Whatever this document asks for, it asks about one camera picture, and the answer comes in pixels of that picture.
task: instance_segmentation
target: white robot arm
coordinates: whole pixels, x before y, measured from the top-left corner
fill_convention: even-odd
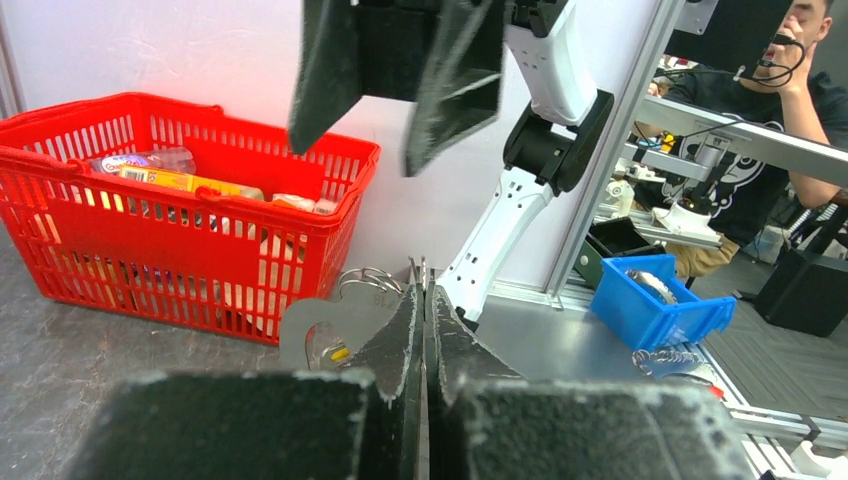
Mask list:
[[[507,26],[506,45],[515,57],[530,90],[529,110],[532,113],[525,112],[525,116],[550,124],[573,127],[586,121],[593,107],[598,106],[599,91],[589,72],[576,28],[576,6],[581,2],[572,0],[558,3],[562,4],[563,8],[552,22],[549,31],[544,31],[544,28],[529,21],[530,19],[522,21],[521,18],[513,17],[514,24]],[[610,100],[608,94],[604,100]],[[595,129],[605,123],[598,120],[594,119]],[[527,125],[532,128],[533,124],[528,122],[521,125],[520,122],[516,129],[522,126],[527,128]],[[556,135],[549,131],[545,133],[548,136]],[[536,143],[549,140],[536,138],[538,135],[539,132],[530,132],[527,140]],[[517,148],[515,144],[508,143],[507,157],[511,147]],[[590,155],[594,145],[591,147],[588,151],[580,153]],[[553,159],[557,148],[554,146],[554,151],[551,152],[538,148],[527,153],[537,157],[548,153],[549,159]],[[575,144],[565,148],[574,149]],[[459,254],[437,279],[437,284],[445,289],[451,302],[466,321],[477,322],[488,292],[513,247],[554,196],[564,191],[557,184],[558,172],[545,178],[539,171],[544,170],[544,167],[533,168],[544,165],[549,159],[527,159],[526,163],[531,168],[526,168],[520,162],[510,164],[505,158],[506,169],[501,174],[488,208]],[[576,158],[566,161],[579,163]]]
[[[612,110],[577,31],[580,0],[304,0],[289,140],[305,152],[364,95],[416,103],[406,174],[497,117],[503,44],[531,102],[507,139],[491,203],[438,280],[473,327],[528,225],[577,186]],[[551,131],[565,126],[573,136]]]

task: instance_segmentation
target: aluminum frame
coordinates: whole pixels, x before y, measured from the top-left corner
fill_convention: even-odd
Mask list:
[[[9,41],[5,32],[5,17],[0,6],[0,119],[22,111],[20,86],[15,80]]]
[[[677,20],[677,30],[691,33],[692,35],[703,35],[709,27],[719,0],[706,0],[702,2],[686,2],[680,18]]]
[[[560,292],[568,281],[571,268],[579,253],[580,243],[589,232],[595,217],[595,209],[600,203],[601,195],[624,149],[623,140],[636,118],[636,109],[645,98],[657,61],[665,51],[665,46],[671,38],[685,3],[678,0],[659,0],[658,2],[654,14],[655,20],[648,30],[644,48],[630,71],[631,80],[625,87],[624,94],[617,99],[617,105],[610,117],[611,126],[600,140],[598,161],[587,175],[586,189],[577,205],[575,222],[565,234],[557,261],[545,285],[545,293],[552,303],[558,301],[556,299],[559,298]]]
[[[636,147],[636,145],[628,143],[624,146],[624,150],[621,152],[621,158],[625,160],[633,160],[638,151],[639,148]],[[685,160],[675,155],[663,153],[657,150],[644,150],[643,155],[642,160],[640,160],[642,165],[659,168],[664,172],[676,173],[686,178],[692,178],[701,182],[709,178],[710,173],[713,171],[712,168],[698,165],[694,161]]]
[[[681,135],[721,127],[721,136],[730,140],[728,150],[737,155],[848,187],[848,151],[830,145],[751,123],[735,123],[734,118],[654,97],[645,97],[637,117],[649,125],[668,128]]]

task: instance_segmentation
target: black cable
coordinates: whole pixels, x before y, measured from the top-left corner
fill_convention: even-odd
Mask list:
[[[757,245],[757,242],[759,242],[762,238],[763,238],[763,230],[760,230],[760,233],[758,233],[757,236],[754,238],[754,241],[751,242],[751,243],[754,244],[754,251],[757,252],[757,258],[755,258],[754,260],[756,260],[758,262],[763,261],[763,256],[762,256],[762,254],[760,254],[760,246]]]
[[[798,62],[794,66],[792,66],[791,68],[787,67],[786,65],[774,64],[771,61],[768,61],[768,62],[761,61],[760,65],[762,65],[764,67],[783,68],[783,69],[786,69],[786,71],[783,72],[783,73],[780,73],[778,75],[771,76],[771,77],[752,77],[750,80],[752,80],[752,81],[754,81],[754,82],[756,82],[760,85],[766,86],[766,87],[780,88],[780,87],[782,87],[782,86],[784,86],[787,83],[792,81],[792,76],[795,74],[795,71],[798,70],[799,68],[801,68],[801,65],[803,65],[804,61],[807,59],[807,47],[805,47],[804,44],[802,44],[801,42],[794,40],[794,39],[791,39],[789,37],[786,37],[784,35],[776,36],[775,37],[775,43],[777,45],[784,45],[784,46],[788,45],[788,46],[795,46],[795,47],[800,48],[801,49],[801,58],[799,58]],[[712,70],[712,69],[706,69],[705,68],[705,69],[701,69],[701,70],[660,70],[656,75],[654,75],[654,78],[657,78],[657,77],[672,77],[672,76],[678,76],[678,75],[732,75],[734,77],[737,76],[737,74],[733,73],[733,72],[727,72],[727,71],[724,71],[724,70]],[[773,85],[771,83],[768,83],[768,82],[773,82],[775,80],[779,80],[783,77],[788,77],[788,78],[786,79],[785,82],[783,82],[779,85]]]
[[[781,210],[781,211],[780,211],[780,213],[777,213],[777,214],[770,213],[770,214],[769,214],[768,221],[769,221],[769,222],[776,223],[776,224],[780,225],[780,226],[781,226],[781,228],[782,228],[782,227],[784,227],[784,226],[785,226],[785,222],[783,222],[783,221],[781,220],[781,217],[783,217],[784,215],[786,215],[786,212],[788,212],[788,211],[789,211],[789,209],[790,209],[790,208],[793,208],[793,207],[795,207],[795,204],[794,204],[793,202],[791,202],[791,201],[790,201],[790,202],[789,202],[789,203],[788,203],[785,207],[783,207],[783,210]]]
[[[724,125],[716,125],[714,127],[705,128],[703,130],[699,130],[699,131],[694,132],[694,133],[690,133],[690,134],[687,134],[687,135],[681,135],[677,138],[679,138],[682,141],[682,140],[686,140],[689,137],[694,137],[695,135],[701,135],[702,133],[712,132],[713,130],[718,130],[720,128],[727,128],[731,125],[738,125],[740,123],[745,123],[745,122],[747,122],[747,120],[734,120],[730,123],[725,123]]]

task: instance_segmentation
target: electrical wire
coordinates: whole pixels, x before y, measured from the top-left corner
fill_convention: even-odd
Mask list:
[[[763,228],[763,230],[760,230],[760,233],[758,233],[757,236],[754,238],[754,241],[751,242],[754,245],[754,251],[757,253],[757,258],[754,259],[757,262],[763,261],[763,255],[760,253],[760,246],[757,245],[760,239],[762,239],[763,237],[763,231],[765,231],[765,228]]]
[[[676,137],[676,138],[679,138],[681,141],[683,141],[683,140],[686,140],[687,138],[694,137],[696,135],[701,135],[701,134],[704,134],[704,133],[707,133],[707,132],[712,132],[713,130],[719,130],[721,128],[727,128],[731,125],[738,125],[740,123],[746,123],[746,122],[747,122],[747,120],[734,120],[730,123],[725,123],[724,125],[716,125],[714,127],[705,128],[703,130],[698,130],[697,132],[689,133],[687,135],[680,135],[679,137]]]
[[[779,40],[779,41],[776,40],[776,44],[777,45],[783,45],[783,46],[794,46],[794,47],[800,48],[801,49],[801,58],[799,58],[798,62],[795,63],[795,65],[792,66],[792,67],[787,67],[786,65],[777,65],[777,64],[775,64],[771,61],[761,60],[759,62],[759,64],[761,66],[768,67],[768,68],[783,68],[786,71],[783,72],[783,73],[771,76],[771,77],[751,77],[750,80],[752,80],[752,81],[754,81],[754,82],[756,82],[760,85],[763,85],[765,87],[773,87],[773,88],[780,88],[780,87],[782,87],[782,86],[784,86],[784,85],[786,85],[786,84],[788,84],[789,82],[792,81],[792,77],[795,74],[795,71],[798,70],[799,68],[801,68],[801,65],[803,65],[804,61],[807,59],[807,47],[805,47],[804,44],[802,44],[801,42],[794,40],[794,39],[790,39],[788,37],[785,37],[784,40]],[[700,69],[700,70],[661,70],[661,71],[657,72],[656,75],[654,75],[654,78],[657,78],[657,77],[673,77],[673,76],[679,76],[679,75],[732,75],[734,78],[739,76],[738,73],[727,72],[727,71],[724,71],[724,70],[714,70],[714,69],[704,68],[704,69]],[[788,77],[788,78],[786,79],[786,81],[784,81],[781,84],[774,85],[774,84],[770,83],[770,82],[773,82],[775,80],[779,80],[783,77]]]

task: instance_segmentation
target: gray floor mat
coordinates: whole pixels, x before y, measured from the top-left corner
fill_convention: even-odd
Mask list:
[[[692,290],[702,298],[735,289],[757,292],[770,272],[740,254],[730,266],[697,280]],[[752,405],[848,417],[848,322],[830,338],[819,338],[769,325],[750,304],[739,302],[730,327],[704,344]]]

